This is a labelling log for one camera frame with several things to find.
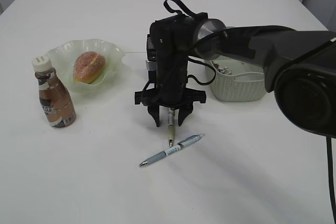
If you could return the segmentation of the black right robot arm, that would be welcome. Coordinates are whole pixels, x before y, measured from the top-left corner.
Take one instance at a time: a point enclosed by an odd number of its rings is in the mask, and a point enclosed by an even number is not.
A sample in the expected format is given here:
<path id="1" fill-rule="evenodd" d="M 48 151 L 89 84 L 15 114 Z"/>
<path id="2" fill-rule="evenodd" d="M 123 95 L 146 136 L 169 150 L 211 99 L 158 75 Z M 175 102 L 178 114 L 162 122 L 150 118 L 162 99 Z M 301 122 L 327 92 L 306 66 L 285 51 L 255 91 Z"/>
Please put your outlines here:
<path id="1" fill-rule="evenodd" d="M 205 92 L 189 89 L 187 64 L 193 57 L 225 56 L 261 67 L 285 117 L 307 132 L 335 137 L 335 33 L 297 31 L 284 26 L 226 28 L 218 19 L 175 15 L 150 26 L 148 59 L 156 64 L 149 83 L 134 95 L 156 122 L 159 107 L 178 109 L 178 122 L 192 113 Z"/>

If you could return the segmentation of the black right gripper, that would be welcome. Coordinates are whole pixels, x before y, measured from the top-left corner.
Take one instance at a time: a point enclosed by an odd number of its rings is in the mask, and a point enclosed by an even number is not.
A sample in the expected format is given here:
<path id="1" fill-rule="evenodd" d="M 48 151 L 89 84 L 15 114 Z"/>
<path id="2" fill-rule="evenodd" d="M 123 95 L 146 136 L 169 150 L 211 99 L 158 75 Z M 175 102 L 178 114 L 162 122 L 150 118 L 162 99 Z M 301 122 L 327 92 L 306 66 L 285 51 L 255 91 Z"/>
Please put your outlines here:
<path id="1" fill-rule="evenodd" d="M 148 107 L 148 114 L 153 117 L 156 127 L 160 126 L 160 106 L 167 108 L 179 108 L 178 125 L 193 112 L 193 102 L 206 102 L 206 92 L 203 90 L 190 89 L 186 86 L 188 80 L 181 83 L 177 88 L 165 87 L 160 94 L 161 88 L 155 82 L 156 78 L 149 78 L 141 91 L 134 94 L 134 103 Z"/>

